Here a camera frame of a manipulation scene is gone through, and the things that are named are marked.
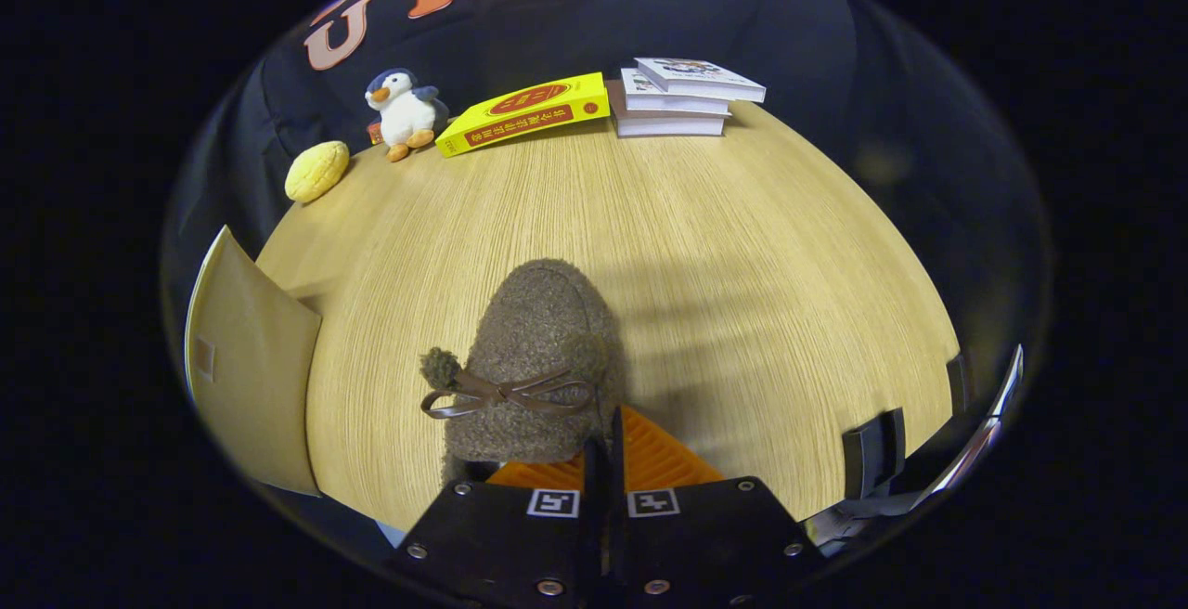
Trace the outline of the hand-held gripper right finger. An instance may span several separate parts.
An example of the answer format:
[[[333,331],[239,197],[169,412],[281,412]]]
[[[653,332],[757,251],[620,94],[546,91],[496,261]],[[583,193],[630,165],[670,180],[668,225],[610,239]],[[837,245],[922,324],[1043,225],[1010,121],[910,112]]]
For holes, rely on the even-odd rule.
[[[827,557],[762,478],[628,490],[628,408],[615,415],[609,581],[623,608],[790,608]]]

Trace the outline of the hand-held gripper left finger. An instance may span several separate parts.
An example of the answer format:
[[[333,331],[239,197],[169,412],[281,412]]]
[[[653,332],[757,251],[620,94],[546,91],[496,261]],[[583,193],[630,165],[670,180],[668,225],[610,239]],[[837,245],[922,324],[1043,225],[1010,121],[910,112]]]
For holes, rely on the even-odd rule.
[[[388,572],[442,608],[590,608],[602,585],[605,453],[582,489],[453,481],[394,547]]]

